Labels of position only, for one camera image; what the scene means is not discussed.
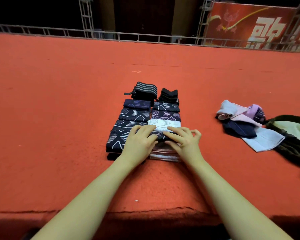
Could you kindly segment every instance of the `dark doorway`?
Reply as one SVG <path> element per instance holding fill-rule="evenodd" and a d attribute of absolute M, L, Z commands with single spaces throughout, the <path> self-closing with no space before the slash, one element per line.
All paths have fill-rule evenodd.
<path fill-rule="evenodd" d="M 175 0 L 113 0 L 117 32 L 151 35 L 171 35 Z M 135 35 L 120 35 L 124 40 L 136 40 Z M 139 37 L 140 41 L 158 41 L 158 36 Z M 160 37 L 160 42 L 170 42 Z"/>

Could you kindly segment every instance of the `metal railing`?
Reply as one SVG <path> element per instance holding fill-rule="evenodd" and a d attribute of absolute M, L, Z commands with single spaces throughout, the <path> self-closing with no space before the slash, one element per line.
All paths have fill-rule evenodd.
<path fill-rule="evenodd" d="M 295 45 L 291 49 L 291 43 L 283 42 L 257 42 L 247 40 L 230 40 L 230 39 L 213 39 L 206 37 L 185 37 L 175 35 L 156 35 L 144 33 L 125 33 L 125 32 L 108 32 L 90 30 L 91 37 L 85 35 L 86 30 L 67 29 L 67 28 L 48 28 L 34 27 L 25 25 L 8 25 L 0 24 L 0 33 L 17 34 L 26 36 L 45 36 L 45 37 L 61 37 L 61 38 L 77 38 L 77 39 L 95 39 L 119 42 L 137 42 L 137 43 L 153 43 L 153 44 L 175 44 L 190 46 L 207 46 L 207 47 L 224 47 L 233 49 L 249 49 L 249 50 L 276 50 L 280 52 L 300 52 L 300 45 Z"/>

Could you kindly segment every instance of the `right hand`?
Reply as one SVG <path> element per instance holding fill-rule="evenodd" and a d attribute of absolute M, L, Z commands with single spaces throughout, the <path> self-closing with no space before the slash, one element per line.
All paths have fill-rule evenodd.
<path fill-rule="evenodd" d="M 177 133 L 177 135 L 167 131 L 164 131 L 163 134 L 180 145 L 169 140 L 165 141 L 165 143 L 170 145 L 186 163 L 191 164 L 202 158 L 199 148 L 201 133 L 197 129 L 189 130 L 186 127 L 175 128 L 170 126 L 168 126 L 168 129 Z"/>

